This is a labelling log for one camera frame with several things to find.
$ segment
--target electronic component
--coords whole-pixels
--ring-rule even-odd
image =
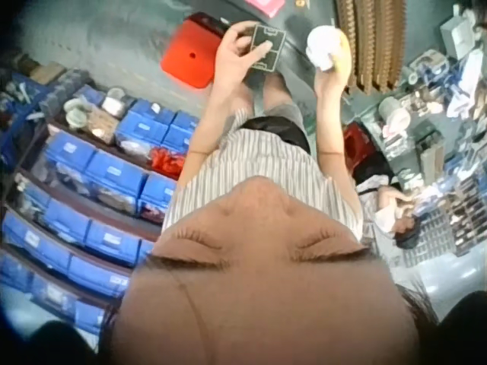
[[[282,47],[286,39],[286,32],[276,28],[265,27],[263,25],[256,25],[250,50],[254,50],[257,46],[269,40],[272,42],[272,48],[267,53],[266,57],[255,63],[252,68],[261,71],[274,72],[281,54]]]

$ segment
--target blue box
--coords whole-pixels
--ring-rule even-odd
[[[71,253],[50,238],[35,230],[27,230],[24,248],[48,268],[53,268],[63,274],[68,273]]]
[[[141,116],[141,122],[150,119],[165,125],[171,124],[174,119],[172,110],[162,108],[159,104],[144,99],[137,100],[137,103],[129,110],[129,114]]]
[[[59,272],[68,271],[71,255],[67,249],[46,238],[11,212],[5,215],[5,220],[3,231],[7,242],[24,247],[33,257]]]
[[[132,215],[147,178],[145,170],[122,159],[98,151],[86,169],[91,195],[97,200]]]
[[[117,274],[109,268],[102,268],[73,256],[68,277],[78,284],[99,293],[118,297],[129,286],[129,277]]]
[[[137,260],[140,238],[116,230],[98,221],[92,221],[85,240],[86,246],[131,265]]]
[[[182,130],[193,133],[198,125],[198,121],[198,118],[195,116],[191,116],[190,114],[180,110],[177,112],[176,117],[173,120],[173,125],[181,128]]]
[[[169,127],[169,131],[164,137],[162,146],[170,151],[185,154],[188,152],[189,141],[191,140],[192,135],[193,132],[182,129],[177,125],[172,125]]]
[[[144,262],[145,258],[149,253],[151,253],[153,248],[154,248],[153,242],[142,240],[140,243],[140,250],[138,251],[137,263],[140,264],[141,262]]]
[[[0,256],[0,282],[24,293],[30,290],[33,273],[9,254]]]
[[[96,148],[68,133],[58,132],[47,145],[44,155],[58,173],[59,179],[79,194],[89,195],[88,180],[84,171],[96,152]]]
[[[27,225],[12,212],[7,211],[2,222],[2,235],[5,242],[23,248],[27,231]]]
[[[41,212],[46,211],[47,205],[51,200],[51,196],[48,193],[30,181],[25,186],[24,197]]]
[[[84,97],[90,104],[100,106],[105,99],[105,94],[93,89],[90,85],[84,85],[74,93],[73,97]]]
[[[149,158],[151,149],[162,145],[167,125],[129,112],[116,127],[116,143],[129,155]]]
[[[51,199],[44,214],[44,222],[64,241],[83,246],[91,220],[73,208]]]
[[[158,173],[149,173],[138,200],[140,216],[155,223],[162,223],[174,190],[176,181]]]
[[[49,283],[43,277],[35,274],[33,276],[32,301],[40,304],[56,316],[66,316],[75,319],[75,304],[77,297],[66,290]]]
[[[76,301],[75,304],[75,324],[79,329],[84,329],[86,332],[98,335],[100,333],[101,324],[103,323],[103,316],[105,311],[97,306],[92,306]]]

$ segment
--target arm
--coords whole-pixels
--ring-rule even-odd
[[[208,156],[217,148],[229,109],[229,101],[218,99],[213,93],[210,95],[203,116],[189,142],[183,171],[177,180],[177,191],[191,181]]]
[[[317,70],[315,92],[317,93],[317,158],[324,175],[330,176],[339,188],[342,197],[359,216],[361,204],[345,165],[345,142],[340,119],[340,99],[352,71],[349,42],[340,32],[342,49],[333,56],[334,70]]]
[[[225,120],[230,114],[232,94],[243,82],[249,68],[272,47],[272,43],[264,42],[252,52],[244,54],[252,37],[240,35],[256,25],[255,21],[237,23],[227,30],[221,40],[216,54],[212,92],[191,137],[183,171],[177,181],[177,192],[191,181],[208,156],[218,147]]]

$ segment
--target small white container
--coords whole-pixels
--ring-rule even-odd
[[[386,122],[390,134],[404,131],[411,123],[411,115],[394,97],[387,97],[380,103],[379,114]]]
[[[328,71],[333,67],[331,55],[339,50],[340,32],[335,27],[330,25],[316,27],[307,36],[307,57],[321,71]]]

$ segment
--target white cap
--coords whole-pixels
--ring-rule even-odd
[[[330,55],[340,50],[340,33],[330,25],[314,28],[307,36],[306,54],[311,63],[321,71],[333,67]]]

